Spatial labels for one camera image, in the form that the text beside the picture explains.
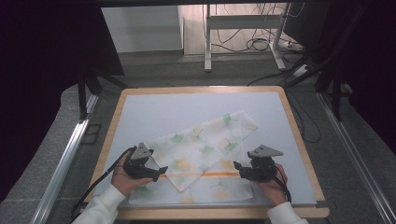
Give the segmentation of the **white metal desk frame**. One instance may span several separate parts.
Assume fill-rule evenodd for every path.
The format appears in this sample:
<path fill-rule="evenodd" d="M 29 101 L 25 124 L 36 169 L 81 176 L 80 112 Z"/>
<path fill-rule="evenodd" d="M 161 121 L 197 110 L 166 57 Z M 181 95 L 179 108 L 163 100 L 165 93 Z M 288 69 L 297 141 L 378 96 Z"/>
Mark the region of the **white metal desk frame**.
<path fill-rule="evenodd" d="M 206 6 L 205 14 L 205 71 L 212 70 L 211 31 L 231 29 L 276 29 L 275 37 L 269 42 L 276 65 L 280 71 L 286 70 L 286 65 L 278 50 L 280 37 L 283 33 L 285 21 L 288 17 L 290 3 L 287 3 L 279 15 L 232 15 L 212 16 L 211 6 Z"/>

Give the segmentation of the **person's right hand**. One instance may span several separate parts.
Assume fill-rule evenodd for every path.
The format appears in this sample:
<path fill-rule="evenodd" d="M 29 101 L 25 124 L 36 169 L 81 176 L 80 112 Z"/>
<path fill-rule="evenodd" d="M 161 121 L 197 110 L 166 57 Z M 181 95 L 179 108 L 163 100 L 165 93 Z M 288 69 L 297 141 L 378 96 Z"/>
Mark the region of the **person's right hand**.
<path fill-rule="evenodd" d="M 281 181 L 281 183 L 286 186 L 288 182 L 287 175 L 283 169 L 283 166 L 279 163 L 276 164 L 276 177 Z M 287 196 L 285 191 L 281 188 L 275 180 L 269 182 L 256 182 L 256 185 L 261 189 L 262 193 L 269 200 L 272 206 L 278 206 L 287 201 Z"/>

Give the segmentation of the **black metal stand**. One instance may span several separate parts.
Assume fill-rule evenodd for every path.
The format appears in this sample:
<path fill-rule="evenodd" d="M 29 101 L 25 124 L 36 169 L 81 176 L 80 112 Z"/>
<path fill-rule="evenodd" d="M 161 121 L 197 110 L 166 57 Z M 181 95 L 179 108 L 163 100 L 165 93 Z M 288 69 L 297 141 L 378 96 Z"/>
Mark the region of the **black metal stand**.
<path fill-rule="evenodd" d="M 103 88 L 99 83 L 99 77 L 118 86 L 123 90 L 128 88 L 127 84 L 112 76 L 106 75 L 105 73 L 100 72 L 97 69 L 93 69 L 91 72 L 80 73 L 78 75 L 79 122 L 82 122 L 88 117 L 86 89 L 89 89 L 89 91 L 93 95 L 99 95 L 102 93 Z"/>
<path fill-rule="evenodd" d="M 347 45 L 348 39 L 351 37 L 367 6 L 368 0 L 356 0 L 354 7 L 346 15 L 346 18 L 341 22 L 337 30 L 332 33 L 332 38 L 335 35 L 337 37 L 328 57 L 299 77 L 285 83 L 285 88 L 292 88 L 309 77 L 320 73 L 314 88 L 317 92 L 325 92 L 332 85 L 331 111 L 338 121 L 342 120 L 340 116 L 340 97 L 342 91 L 341 75 L 337 73 L 337 65 L 340 62 L 342 51 Z"/>

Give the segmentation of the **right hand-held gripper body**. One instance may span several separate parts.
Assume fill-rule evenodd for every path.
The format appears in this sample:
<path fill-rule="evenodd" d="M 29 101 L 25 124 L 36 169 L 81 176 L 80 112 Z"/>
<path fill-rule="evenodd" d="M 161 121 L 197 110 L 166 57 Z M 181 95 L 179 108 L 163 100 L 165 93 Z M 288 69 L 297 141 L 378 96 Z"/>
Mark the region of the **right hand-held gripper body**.
<path fill-rule="evenodd" d="M 250 158 L 252 170 L 248 175 L 249 180 L 269 182 L 276 176 L 274 156 L 282 156 L 283 152 L 265 145 L 259 145 L 247 154 Z"/>

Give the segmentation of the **dark curtain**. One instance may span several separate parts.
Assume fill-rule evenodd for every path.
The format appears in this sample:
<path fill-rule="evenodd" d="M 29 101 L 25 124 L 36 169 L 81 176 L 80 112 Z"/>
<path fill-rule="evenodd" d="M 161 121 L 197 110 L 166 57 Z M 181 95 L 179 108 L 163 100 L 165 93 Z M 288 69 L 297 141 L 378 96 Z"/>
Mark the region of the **dark curtain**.
<path fill-rule="evenodd" d="M 0 202 L 46 136 L 62 93 L 122 73 L 95 0 L 0 0 Z"/>
<path fill-rule="evenodd" d="M 396 155 L 396 0 L 332 0 L 325 30 L 367 8 L 342 49 L 338 68 L 349 102 Z"/>

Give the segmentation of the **white leaf-print cloth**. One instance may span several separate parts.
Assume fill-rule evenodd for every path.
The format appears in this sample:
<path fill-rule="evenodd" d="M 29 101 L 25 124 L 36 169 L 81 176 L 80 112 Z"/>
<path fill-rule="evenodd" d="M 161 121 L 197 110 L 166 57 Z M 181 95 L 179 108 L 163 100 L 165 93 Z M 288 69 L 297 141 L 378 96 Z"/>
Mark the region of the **white leaf-print cloth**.
<path fill-rule="evenodd" d="M 243 141 L 258 129 L 244 111 L 225 114 L 183 131 L 147 141 L 148 164 L 166 167 L 157 182 L 135 188 L 133 206 L 238 202 L 253 197 L 233 163 L 246 163 Z"/>

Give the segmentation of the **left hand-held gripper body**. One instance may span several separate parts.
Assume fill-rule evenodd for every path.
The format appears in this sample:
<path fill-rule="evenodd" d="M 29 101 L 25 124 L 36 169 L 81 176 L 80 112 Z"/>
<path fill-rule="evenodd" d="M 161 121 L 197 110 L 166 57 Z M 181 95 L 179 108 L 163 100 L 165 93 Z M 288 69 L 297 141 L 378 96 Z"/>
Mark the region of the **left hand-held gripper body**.
<path fill-rule="evenodd" d="M 157 175 L 156 170 L 145 166 L 146 162 L 151 157 L 153 150 L 148 149 L 144 143 L 139 143 L 128 149 L 129 157 L 123 165 L 126 174 L 132 179 L 152 178 Z"/>

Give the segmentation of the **person's left hand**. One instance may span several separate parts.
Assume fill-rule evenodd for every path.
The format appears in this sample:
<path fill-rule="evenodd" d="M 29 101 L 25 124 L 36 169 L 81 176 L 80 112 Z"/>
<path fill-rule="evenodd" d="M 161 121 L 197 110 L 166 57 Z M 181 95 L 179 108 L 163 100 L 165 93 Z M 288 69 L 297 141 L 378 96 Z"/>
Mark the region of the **person's left hand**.
<path fill-rule="evenodd" d="M 111 184 L 124 196 L 128 196 L 131 191 L 138 187 L 150 183 L 151 178 L 132 179 L 123 169 L 125 161 L 128 159 L 129 154 L 125 154 L 113 170 Z"/>

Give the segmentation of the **wooden framed work board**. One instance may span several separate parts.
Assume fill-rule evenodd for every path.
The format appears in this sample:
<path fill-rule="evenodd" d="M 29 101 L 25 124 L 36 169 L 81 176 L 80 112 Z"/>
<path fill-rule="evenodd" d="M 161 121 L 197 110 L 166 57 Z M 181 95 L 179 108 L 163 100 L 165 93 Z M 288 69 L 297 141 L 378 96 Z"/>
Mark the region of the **wooden framed work board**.
<path fill-rule="evenodd" d="M 129 95 L 122 104 L 120 118 L 106 158 L 112 163 L 122 151 L 140 142 L 183 131 L 205 121 L 217 119 L 225 114 L 246 112 L 258 125 L 258 129 L 244 141 L 246 163 L 248 153 L 259 145 L 283 152 L 276 157 L 288 173 L 288 188 L 295 205 L 311 205 L 317 199 L 310 183 L 300 150 L 290 127 L 281 96 L 276 91 L 233 92 L 233 93 L 180 93 Z M 198 203 L 187 205 L 163 204 L 133 206 L 129 196 L 122 202 L 124 207 L 154 206 L 206 206 L 206 205 L 253 205 L 267 204 L 267 199 L 251 183 L 253 197 L 244 201 L 227 203 Z"/>

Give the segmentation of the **dark floor grille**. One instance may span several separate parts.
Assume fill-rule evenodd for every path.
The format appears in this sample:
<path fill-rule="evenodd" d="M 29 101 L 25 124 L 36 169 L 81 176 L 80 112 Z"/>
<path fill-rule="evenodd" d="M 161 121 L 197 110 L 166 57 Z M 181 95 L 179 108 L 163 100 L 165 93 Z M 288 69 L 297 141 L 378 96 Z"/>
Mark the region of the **dark floor grille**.
<path fill-rule="evenodd" d="M 82 145 L 95 145 L 102 129 L 101 124 L 89 124 L 83 135 Z"/>

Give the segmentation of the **white power strip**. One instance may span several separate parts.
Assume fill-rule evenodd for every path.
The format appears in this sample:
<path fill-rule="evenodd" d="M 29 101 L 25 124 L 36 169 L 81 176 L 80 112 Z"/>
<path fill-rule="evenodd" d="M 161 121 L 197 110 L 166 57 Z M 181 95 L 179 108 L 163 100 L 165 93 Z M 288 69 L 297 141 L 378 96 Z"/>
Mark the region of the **white power strip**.
<path fill-rule="evenodd" d="M 295 77 L 299 77 L 299 76 L 303 75 L 305 72 L 309 71 L 310 69 L 311 69 L 310 65 L 303 64 L 293 73 L 293 75 Z"/>

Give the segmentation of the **aluminium rail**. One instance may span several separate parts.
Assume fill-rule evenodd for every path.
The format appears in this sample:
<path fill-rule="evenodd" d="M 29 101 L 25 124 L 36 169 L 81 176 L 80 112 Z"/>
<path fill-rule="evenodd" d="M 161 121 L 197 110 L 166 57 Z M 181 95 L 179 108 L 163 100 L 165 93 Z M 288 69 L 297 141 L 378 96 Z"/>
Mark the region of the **aluminium rail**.
<path fill-rule="evenodd" d="M 337 133 L 346 154 L 354 165 L 363 186 L 366 188 L 371 197 L 376 210 L 382 217 L 385 224 L 396 224 L 396 213 L 391 208 L 390 203 L 383 190 L 380 188 L 374 176 L 369 171 L 366 163 L 363 161 L 361 154 L 352 141 L 342 121 L 339 121 L 332 112 L 332 104 L 325 93 L 318 93 L 317 97 L 322 104 L 335 132 Z"/>
<path fill-rule="evenodd" d="M 87 115 L 82 121 L 76 125 L 72 135 L 64 149 L 64 153 L 58 162 L 58 165 L 49 181 L 49 184 L 35 210 L 34 216 L 29 224 L 45 224 L 50 215 L 53 205 L 59 195 L 64 180 L 67 176 L 68 170 L 73 162 L 77 153 L 81 139 L 87 129 L 88 123 L 92 116 L 98 96 L 91 95 L 88 102 L 85 104 L 87 107 Z"/>

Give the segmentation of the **white cabinet panel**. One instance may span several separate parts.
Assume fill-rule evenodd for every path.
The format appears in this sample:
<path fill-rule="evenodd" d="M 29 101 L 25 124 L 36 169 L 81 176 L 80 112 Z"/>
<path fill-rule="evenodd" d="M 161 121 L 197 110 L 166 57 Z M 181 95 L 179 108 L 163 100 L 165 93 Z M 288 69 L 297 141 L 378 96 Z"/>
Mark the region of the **white cabinet panel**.
<path fill-rule="evenodd" d="M 103 7 L 117 52 L 183 49 L 178 6 Z"/>

